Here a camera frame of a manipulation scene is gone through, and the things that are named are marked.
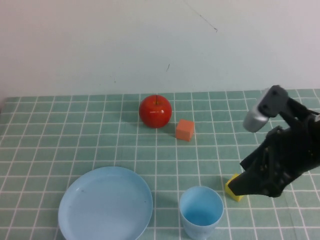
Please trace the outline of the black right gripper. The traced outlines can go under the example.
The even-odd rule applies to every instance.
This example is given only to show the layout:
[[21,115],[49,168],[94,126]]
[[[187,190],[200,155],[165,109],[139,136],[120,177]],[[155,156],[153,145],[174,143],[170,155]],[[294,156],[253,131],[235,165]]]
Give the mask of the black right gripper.
[[240,165],[243,172],[228,184],[234,195],[279,197],[302,174],[320,166],[320,119],[296,129],[278,125]]

